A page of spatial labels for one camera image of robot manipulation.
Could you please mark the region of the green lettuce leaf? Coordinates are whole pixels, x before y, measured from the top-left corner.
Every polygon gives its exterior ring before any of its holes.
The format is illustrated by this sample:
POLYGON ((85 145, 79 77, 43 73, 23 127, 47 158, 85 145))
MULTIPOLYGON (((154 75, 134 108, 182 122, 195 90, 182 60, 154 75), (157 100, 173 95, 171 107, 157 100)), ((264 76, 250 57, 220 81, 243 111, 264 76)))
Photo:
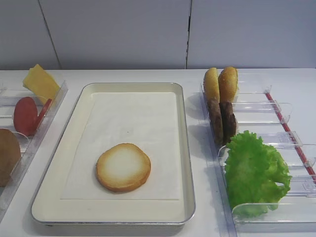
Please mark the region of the green lettuce leaf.
POLYGON ((257 217, 277 209, 292 178, 277 149, 247 130, 232 137, 227 147, 226 191, 234 213, 257 217))

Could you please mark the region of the brown meat patty left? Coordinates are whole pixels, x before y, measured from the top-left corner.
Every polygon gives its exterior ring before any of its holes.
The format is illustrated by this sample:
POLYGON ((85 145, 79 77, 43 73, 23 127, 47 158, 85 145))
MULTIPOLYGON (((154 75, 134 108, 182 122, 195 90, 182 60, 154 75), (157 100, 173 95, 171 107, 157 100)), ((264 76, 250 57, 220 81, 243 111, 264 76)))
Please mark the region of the brown meat patty left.
POLYGON ((210 124, 213 129, 214 142, 217 146, 223 143, 223 125, 220 106, 217 99, 212 98, 208 101, 208 111, 210 124))

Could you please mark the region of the brown meat patty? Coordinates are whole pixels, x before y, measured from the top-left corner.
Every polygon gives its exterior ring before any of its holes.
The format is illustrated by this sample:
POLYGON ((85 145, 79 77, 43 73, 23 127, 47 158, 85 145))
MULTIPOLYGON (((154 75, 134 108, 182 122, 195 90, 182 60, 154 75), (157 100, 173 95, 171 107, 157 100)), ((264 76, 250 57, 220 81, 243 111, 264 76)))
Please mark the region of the brown meat patty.
POLYGON ((212 98, 208 101, 208 111, 210 124, 213 129, 214 142, 217 146, 223 143, 223 125, 220 106, 217 99, 212 98))
POLYGON ((223 145, 226 145, 231 141, 231 138, 236 135, 237 122, 233 112, 233 106, 231 102, 225 101, 219 104, 222 126, 223 126, 223 145))

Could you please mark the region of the brown meat patty right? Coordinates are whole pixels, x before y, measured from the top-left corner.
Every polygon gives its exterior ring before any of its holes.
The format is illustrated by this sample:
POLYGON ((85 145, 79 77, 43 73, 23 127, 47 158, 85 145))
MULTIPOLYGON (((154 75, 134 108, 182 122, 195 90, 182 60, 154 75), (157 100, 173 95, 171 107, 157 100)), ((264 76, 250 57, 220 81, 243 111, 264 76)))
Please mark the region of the brown meat patty right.
POLYGON ((219 104, 222 126, 223 126, 223 145, 226 145, 231 141, 231 138, 236 135, 237 122, 233 112, 233 106, 231 102, 225 101, 219 104))

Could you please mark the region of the thin red tomato slice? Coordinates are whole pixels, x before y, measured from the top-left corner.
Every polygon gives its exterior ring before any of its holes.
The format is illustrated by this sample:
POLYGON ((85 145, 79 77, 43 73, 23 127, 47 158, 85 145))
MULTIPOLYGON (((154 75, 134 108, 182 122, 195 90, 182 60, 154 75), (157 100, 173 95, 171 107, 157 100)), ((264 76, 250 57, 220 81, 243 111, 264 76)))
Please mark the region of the thin red tomato slice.
POLYGON ((39 113, 34 126, 33 126, 33 132, 31 135, 35 135, 37 129, 39 128, 40 124, 42 123, 42 120, 44 119, 44 116, 47 112, 47 110, 50 108, 50 105, 52 103, 52 99, 48 99, 47 102, 45 103, 45 105, 43 106, 41 112, 39 113))

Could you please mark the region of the yellow cheese slice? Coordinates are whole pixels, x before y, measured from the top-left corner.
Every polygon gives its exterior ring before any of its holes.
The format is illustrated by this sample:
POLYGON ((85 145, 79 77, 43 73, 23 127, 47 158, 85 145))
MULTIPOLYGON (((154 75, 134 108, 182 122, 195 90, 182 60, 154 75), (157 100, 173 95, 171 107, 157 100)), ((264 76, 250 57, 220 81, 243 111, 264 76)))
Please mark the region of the yellow cheese slice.
POLYGON ((60 90, 54 78, 39 64, 29 69, 23 80, 23 86, 33 92, 43 105, 48 99, 54 100, 60 90))

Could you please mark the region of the white paper tray liner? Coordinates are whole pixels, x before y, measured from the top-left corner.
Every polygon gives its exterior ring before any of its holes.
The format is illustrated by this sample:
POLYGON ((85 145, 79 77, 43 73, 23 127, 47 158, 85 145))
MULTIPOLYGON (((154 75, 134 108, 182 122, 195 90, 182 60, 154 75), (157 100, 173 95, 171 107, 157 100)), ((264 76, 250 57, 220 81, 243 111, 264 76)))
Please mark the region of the white paper tray liner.
POLYGON ((176 96, 163 93, 93 93, 86 105, 77 105, 66 132, 74 158, 63 199, 179 199, 180 147, 176 96), (99 156, 121 143, 132 143, 151 160, 144 185, 113 193, 96 179, 99 156))

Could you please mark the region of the cream metal tray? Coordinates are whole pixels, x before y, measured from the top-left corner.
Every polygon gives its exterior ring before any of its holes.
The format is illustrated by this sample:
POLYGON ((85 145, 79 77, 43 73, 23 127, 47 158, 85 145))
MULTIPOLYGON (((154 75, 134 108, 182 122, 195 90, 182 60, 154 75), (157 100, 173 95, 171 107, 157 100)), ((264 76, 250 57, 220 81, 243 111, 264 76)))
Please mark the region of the cream metal tray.
POLYGON ((86 85, 32 205, 47 224, 182 225, 195 213, 183 89, 171 82, 86 85), (141 187, 113 193, 95 172, 98 158, 131 143, 151 161, 141 187))

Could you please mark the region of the toasted bun bottom slice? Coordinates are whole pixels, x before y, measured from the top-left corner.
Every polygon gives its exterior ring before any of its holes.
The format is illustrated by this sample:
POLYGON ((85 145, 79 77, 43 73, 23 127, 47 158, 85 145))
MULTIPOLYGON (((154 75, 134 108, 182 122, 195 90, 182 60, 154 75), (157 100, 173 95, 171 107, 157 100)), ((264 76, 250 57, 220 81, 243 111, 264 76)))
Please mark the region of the toasted bun bottom slice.
POLYGON ((133 191, 146 183, 150 158, 136 145, 121 143, 102 153, 95 167, 98 182, 115 193, 133 191))

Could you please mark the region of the golden bun left of pair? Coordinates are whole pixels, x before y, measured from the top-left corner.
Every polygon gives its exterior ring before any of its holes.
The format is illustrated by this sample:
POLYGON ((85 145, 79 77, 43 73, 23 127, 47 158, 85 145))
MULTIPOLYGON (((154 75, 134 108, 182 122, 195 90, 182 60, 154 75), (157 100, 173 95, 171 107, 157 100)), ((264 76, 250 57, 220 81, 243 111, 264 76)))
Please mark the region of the golden bun left of pair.
POLYGON ((207 100, 215 99, 220 102, 220 90, 217 68, 210 68, 206 71, 203 79, 203 88, 207 100))

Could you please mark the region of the golden bun of pair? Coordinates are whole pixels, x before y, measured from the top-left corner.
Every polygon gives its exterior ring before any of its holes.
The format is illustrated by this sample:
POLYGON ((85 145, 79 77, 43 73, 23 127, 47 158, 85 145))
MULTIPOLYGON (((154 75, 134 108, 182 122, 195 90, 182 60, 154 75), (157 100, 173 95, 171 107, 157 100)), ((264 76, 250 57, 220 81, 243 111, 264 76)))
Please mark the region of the golden bun of pair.
POLYGON ((220 102, 233 102, 238 84, 237 69, 226 67, 218 77, 220 102))
POLYGON ((203 79, 203 88, 207 100, 215 99, 220 102, 220 90, 217 68, 210 68, 206 71, 203 79))

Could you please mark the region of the golden bun right of pair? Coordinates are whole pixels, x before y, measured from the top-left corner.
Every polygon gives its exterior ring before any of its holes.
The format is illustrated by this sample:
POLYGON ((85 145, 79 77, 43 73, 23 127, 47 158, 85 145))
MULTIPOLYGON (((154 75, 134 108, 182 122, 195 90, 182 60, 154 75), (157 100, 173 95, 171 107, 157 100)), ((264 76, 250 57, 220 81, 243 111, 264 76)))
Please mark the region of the golden bun right of pair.
POLYGON ((237 69, 226 67, 218 77, 220 102, 233 102, 238 84, 237 69))

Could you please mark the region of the clear acrylic rack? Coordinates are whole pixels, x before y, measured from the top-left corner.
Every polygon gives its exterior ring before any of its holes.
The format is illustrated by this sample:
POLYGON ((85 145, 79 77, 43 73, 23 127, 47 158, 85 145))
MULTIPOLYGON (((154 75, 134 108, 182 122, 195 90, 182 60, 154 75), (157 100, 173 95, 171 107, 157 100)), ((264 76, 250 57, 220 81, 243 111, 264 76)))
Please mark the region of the clear acrylic rack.
POLYGON ((49 129, 54 117, 59 110, 67 92, 66 81, 61 75, 53 76, 60 86, 55 98, 44 106, 40 97, 24 88, 21 82, 9 82, 8 77, 0 78, 0 127, 10 130, 17 138, 20 145, 21 158, 13 167, 8 183, 0 189, 0 217, 5 215, 24 175, 32 162, 42 140, 49 129), (15 130, 13 125, 14 109, 19 100, 31 97, 38 110, 37 129, 33 135, 27 136, 15 130))
POLYGON ((208 166, 213 167, 219 196, 219 214, 222 237, 252 236, 262 233, 302 233, 316 229, 316 147, 304 144, 288 126, 292 112, 290 103, 279 103, 271 96, 271 86, 260 74, 240 74, 238 90, 232 103, 237 120, 237 132, 250 131, 280 152, 288 165, 290 191, 277 203, 243 203, 234 208, 226 194, 225 162, 228 149, 213 141, 212 127, 206 107, 204 91, 200 101, 204 115, 203 125, 210 146, 208 166))

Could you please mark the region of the clear acrylic rack left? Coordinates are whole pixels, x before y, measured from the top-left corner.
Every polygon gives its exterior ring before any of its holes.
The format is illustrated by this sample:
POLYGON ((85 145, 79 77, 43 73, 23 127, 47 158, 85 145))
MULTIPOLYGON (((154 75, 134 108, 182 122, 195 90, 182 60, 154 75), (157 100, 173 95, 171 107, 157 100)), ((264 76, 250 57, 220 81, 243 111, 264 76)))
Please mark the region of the clear acrylic rack left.
POLYGON ((44 106, 40 97, 24 88, 21 82, 9 82, 8 77, 0 78, 0 127, 10 130, 17 138, 20 145, 21 158, 13 167, 8 183, 0 189, 0 217, 5 215, 24 175, 32 162, 42 140, 49 129, 54 117, 59 110, 67 92, 66 81, 61 75, 53 76, 60 86, 55 98, 44 106), (27 136, 15 130, 13 125, 14 109, 19 100, 31 97, 38 110, 37 129, 33 135, 27 136))

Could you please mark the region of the brown bun top left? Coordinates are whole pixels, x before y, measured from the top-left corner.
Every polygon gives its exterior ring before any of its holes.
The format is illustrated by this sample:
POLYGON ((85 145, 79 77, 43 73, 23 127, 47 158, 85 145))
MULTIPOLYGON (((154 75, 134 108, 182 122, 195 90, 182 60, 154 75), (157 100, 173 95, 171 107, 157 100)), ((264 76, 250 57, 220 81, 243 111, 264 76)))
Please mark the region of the brown bun top left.
POLYGON ((16 136, 8 129, 0 129, 0 186, 5 187, 16 163, 21 158, 16 136))

